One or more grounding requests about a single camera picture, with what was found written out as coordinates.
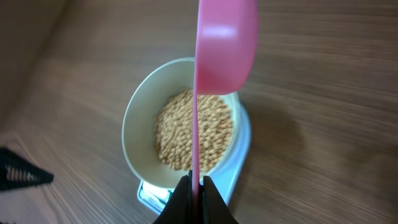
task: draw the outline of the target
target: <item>pink plastic utensil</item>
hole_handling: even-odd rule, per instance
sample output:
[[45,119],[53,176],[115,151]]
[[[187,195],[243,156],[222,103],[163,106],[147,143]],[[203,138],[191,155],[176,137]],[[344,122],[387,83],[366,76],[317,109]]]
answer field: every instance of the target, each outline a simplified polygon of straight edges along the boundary
[[246,81],[257,46],[257,0],[200,0],[193,84],[193,211],[199,193],[197,95],[225,95]]

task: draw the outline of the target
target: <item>wooden table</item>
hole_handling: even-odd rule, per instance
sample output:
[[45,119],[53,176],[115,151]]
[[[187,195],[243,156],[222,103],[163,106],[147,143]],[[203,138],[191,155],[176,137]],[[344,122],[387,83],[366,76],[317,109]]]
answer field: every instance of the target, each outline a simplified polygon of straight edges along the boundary
[[[152,223],[121,148],[134,90],[195,51],[198,1],[74,1],[0,141],[55,174],[0,195],[0,221]],[[229,205],[240,223],[398,222],[398,3],[259,0],[239,91],[252,144]]]

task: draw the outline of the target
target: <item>bowl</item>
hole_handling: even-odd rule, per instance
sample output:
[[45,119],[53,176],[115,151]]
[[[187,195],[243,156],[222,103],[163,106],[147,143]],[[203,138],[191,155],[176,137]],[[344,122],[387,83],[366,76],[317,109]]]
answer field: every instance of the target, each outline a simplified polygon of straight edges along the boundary
[[[155,148],[155,117],[171,96],[192,88],[194,65],[194,58],[180,58],[157,68],[138,86],[124,115],[122,145],[127,164],[138,178],[160,188],[174,189],[188,172],[161,163]],[[221,160],[209,172],[201,172],[200,178],[222,168],[234,150],[239,130],[238,94],[220,97],[231,110],[233,133]]]

